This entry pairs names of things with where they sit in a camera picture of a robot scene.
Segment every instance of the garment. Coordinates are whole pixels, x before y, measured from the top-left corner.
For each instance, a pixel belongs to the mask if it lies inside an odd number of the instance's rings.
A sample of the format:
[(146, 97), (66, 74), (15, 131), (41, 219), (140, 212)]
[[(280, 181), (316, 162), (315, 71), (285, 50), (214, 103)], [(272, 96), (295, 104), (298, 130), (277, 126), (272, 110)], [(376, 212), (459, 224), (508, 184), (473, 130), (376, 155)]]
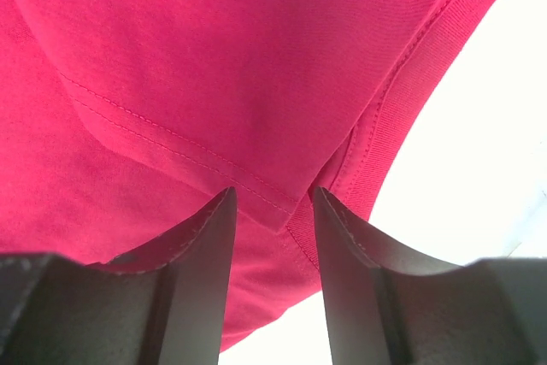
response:
[(0, 0), (0, 251), (106, 262), (238, 191), (222, 349), (319, 291), (494, 0)]

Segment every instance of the white surface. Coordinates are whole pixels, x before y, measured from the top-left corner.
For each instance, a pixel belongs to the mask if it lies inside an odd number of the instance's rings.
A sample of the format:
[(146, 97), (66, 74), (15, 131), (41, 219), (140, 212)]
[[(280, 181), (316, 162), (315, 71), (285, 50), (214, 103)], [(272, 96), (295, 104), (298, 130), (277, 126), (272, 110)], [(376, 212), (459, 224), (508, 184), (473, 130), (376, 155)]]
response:
[[(407, 137), (371, 222), (465, 264), (547, 256), (547, 0), (497, 0)], [(331, 364), (321, 294), (220, 365)]]

